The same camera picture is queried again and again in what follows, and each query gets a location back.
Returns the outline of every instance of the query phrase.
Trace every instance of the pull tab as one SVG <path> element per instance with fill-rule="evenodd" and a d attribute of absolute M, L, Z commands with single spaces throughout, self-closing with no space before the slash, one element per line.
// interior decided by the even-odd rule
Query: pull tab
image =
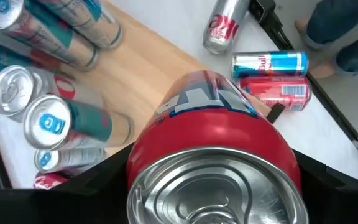
<path fill-rule="evenodd" d="M 40 117 L 39 125 L 41 129 L 59 135 L 65 127 L 66 121 L 55 117 L 52 114 L 44 114 Z"/>
<path fill-rule="evenodd" d="M 6 14 L 11 9 L 11 4 L 8 0 L 0 0 L 0 13 Z"/>
<path fill-rule="evenodd" d="M 52 158 L 52 155 L 50 154 L 50 152 L 45 153 L 39 160 L 40 166 L 41 167 L 46 166 L 51 158 Z"/>
<path fill-rule="evenodd" d="M 2 92 L 2 102 L 3 103 L 10 103 L 19 93 L 19 87 L 17 86 L 16 82 L 10 83 L 5 91 Z"/>

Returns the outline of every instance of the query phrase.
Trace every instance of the person's leg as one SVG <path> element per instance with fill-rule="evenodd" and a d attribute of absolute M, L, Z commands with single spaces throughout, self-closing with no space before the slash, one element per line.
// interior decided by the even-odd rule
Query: person's leg
<path fill-rule="evenodd" d="M 358 25 L 358 0 L 322 0 L 309 20 L 295 25 L 309 47 L 324 47 Z"/>
<path fill-rule="evenodd" d="M 358 40 L 340 50 L 331 62 L 325 62 L 310 70 L 312 76 L 324 78 L 335 73 L 358 74 Z"/>

